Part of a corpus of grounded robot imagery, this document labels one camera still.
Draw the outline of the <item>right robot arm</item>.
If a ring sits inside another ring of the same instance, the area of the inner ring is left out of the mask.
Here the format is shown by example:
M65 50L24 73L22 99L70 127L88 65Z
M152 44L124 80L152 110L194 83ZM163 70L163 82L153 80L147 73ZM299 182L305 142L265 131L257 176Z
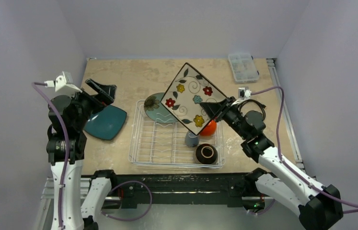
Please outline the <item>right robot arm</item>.
M314 180L284 157L268 139L263 115L251 110L243 115L233 97L221 102L201 102L202 109L216 122L225 121L242 139L245 155L269 169L257 168L249 173L244 188L247 193L259 192L272 197L292 211L306 230L328 230L343 216L339 190Z

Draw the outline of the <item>square patterned plate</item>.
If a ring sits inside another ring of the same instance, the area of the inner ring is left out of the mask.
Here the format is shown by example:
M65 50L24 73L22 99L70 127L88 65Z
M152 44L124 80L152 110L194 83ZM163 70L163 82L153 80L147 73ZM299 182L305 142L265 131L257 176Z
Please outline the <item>square patterned plate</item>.
M161 104L190 132L199 135L211 122L201 103L217 103L227 96L189 63L178 71Z

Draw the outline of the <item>orange bowl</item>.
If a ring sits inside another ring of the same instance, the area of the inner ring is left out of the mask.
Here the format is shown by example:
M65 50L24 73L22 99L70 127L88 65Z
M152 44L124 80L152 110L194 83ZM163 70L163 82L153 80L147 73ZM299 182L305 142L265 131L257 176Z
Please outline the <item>orange bowl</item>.
M200 132L200 136L212 136L215 132L216 132L216 129L217 129L217 123L212 120L209 122L209 124L207 126L205 126L205 128Z

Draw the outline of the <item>teal square plate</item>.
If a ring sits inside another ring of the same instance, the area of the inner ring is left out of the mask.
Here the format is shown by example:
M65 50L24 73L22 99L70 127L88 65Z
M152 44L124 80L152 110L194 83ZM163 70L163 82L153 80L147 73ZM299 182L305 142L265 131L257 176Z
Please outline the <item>teal square plate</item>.
M127 112L113 105L93 114L87 121L84 131L101 140L113 140L122 130Z

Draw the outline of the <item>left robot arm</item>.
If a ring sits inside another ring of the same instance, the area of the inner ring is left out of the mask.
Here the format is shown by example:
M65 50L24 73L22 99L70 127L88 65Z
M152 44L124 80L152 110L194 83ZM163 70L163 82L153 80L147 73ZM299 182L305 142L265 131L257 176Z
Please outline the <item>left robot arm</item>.
M89 118L115 100L117 86L85 82L96 94L74 87L48 103L51 125L47 129L46 152L54 179L54 213L51 229L82 230L87 219L80 209L80 177L87 138L83 132Z

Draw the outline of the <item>grey coffee mug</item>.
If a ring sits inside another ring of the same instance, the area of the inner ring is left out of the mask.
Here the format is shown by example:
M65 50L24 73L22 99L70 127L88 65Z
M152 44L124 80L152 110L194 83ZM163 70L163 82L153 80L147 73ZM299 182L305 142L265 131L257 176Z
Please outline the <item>grey coffee mug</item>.
M199 136L195 135L191 131L188 131L185 135L185 145L193 148L199 145Z

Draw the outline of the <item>light green round plate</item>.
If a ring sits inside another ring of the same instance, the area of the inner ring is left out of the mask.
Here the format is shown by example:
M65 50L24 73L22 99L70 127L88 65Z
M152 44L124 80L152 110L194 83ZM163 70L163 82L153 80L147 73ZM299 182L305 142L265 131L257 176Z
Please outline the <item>light green round plate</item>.
M145 102L143 104L145 114L151 120L158 123L162 123L162 124L175 123L177 122L175 117L161 103L161 99L163 95L164 95L163 92L158 92L148 96L145 99Z

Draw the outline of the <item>brown bowl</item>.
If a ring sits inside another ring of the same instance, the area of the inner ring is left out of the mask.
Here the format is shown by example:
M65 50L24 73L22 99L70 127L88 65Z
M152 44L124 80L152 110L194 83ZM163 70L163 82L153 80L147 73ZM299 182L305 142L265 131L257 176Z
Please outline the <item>brown bowl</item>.
M203 165L213 165L218 160L218 152L213 145L201 144L196 148L195 161Z

